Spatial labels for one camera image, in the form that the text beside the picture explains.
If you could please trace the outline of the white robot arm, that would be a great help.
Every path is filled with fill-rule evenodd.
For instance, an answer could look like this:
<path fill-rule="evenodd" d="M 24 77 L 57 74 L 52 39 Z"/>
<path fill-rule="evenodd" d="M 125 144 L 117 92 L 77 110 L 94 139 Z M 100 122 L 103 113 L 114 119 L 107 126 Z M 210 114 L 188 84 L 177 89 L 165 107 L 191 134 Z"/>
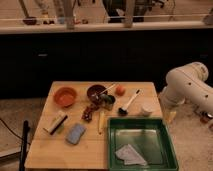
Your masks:
<path fill-rule="evenodd" d="M 159 94 L 165 123 L 172 122 L 177 107 L 186 99 L 203 111 L 213 114 L 213 87 L 205 83 L 208 76 L 208 68 L 201 62 L 176 67 L 167 73 L 167 85 Z"/>

